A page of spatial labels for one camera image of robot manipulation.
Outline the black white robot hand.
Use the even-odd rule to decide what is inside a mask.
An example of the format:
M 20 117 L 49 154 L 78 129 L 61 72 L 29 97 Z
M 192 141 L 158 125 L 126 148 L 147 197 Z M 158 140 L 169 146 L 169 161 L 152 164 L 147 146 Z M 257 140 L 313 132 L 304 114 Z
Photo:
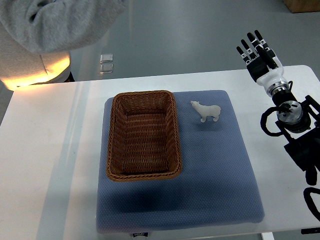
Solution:
M 236 50 L 253 81 L 262 86 L 268 96 L 290 89 L 282 63 L 258 30 L 247 33 L 247 40 L 240 42 L 242 46 L 237 46 Z

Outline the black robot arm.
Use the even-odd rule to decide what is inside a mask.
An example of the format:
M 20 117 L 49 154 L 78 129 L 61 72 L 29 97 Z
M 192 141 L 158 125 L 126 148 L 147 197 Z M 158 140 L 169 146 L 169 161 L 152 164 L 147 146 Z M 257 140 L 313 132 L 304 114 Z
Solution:
M 319 220 L 320 211 L 312 194 L 320 194 L 320 189 L 315 187 L 320 172 L 320 104 L 310 95 L 299 102 L 291 92 L 292 83 L 279 81 L 267 89 L 275 106 L 261 115 L 260 127 L 268 136 L 284 136 L 288 141 L 284 149 L 305 172 L 305 180 L 309 185 L 303 191 L 305 203 Z

